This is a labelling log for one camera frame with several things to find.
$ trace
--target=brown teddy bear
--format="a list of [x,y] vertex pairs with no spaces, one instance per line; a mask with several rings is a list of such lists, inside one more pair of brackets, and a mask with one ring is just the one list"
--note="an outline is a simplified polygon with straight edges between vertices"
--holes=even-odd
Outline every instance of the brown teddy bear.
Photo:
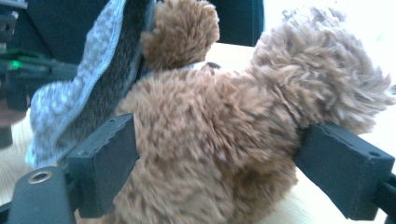
[[237,224],[270,214],[297,182],[299,130],[332,122],[365,133],[393,104],[389,77],[342,19],[327,8],[294,10],[262,35],[245,71],[192,69],[219,39],[216,10],[159,2],[142,35],[152,73],[118,108],[134,113],[140,160],[114,212],[81,221]]

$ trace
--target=stuffed animal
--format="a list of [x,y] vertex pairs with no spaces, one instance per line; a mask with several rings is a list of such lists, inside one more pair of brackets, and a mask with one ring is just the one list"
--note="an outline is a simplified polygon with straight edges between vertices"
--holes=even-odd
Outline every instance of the stuffed animal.
[[117,110],[134,113],[140,159],[114,212],[81,222],[242,224],[270,214],[297,182],[301,129],[332,122],[366,133],[394,103],[389,77],[341,15],[293,10],[262,34],[246,70],[194,69],[219,39],[215,8],[159,2],[142,34],[152,72]]

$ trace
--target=gray fabric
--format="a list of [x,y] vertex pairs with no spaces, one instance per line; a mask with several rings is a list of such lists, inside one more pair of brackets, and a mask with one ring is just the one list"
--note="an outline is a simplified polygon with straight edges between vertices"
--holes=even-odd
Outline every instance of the gray fabric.
[[150,28],[154,5],[155,0],[110,0],[87,34],[76,78],[35,93],[28,164],[42,167],[60,161],[109,119],[136,78],[139,37]]

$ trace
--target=green light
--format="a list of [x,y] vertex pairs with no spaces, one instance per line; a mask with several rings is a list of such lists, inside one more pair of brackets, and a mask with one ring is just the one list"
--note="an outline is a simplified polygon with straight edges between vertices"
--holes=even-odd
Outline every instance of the green light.
[[18,62],[18,61],[12,61],[11,65],[10,65],[10,70],[18,70],[19,68],[21,68],[22,63]]

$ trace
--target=fluffy brown fur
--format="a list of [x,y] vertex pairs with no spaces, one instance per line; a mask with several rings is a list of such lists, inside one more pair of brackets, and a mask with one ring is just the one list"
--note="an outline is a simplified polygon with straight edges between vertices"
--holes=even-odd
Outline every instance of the fluffy brown fur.
[[293,12],[262,35],[246,71],[171,70],[205,57],[219,37],[216,11],[204,1],[159,4],[143,38],[157,71],[118,111],[134,113],[141,158],[104,223],[261,219],[296,183],[298,129],[334,122],[369,131],[391,104],[389,78],[334,15]]

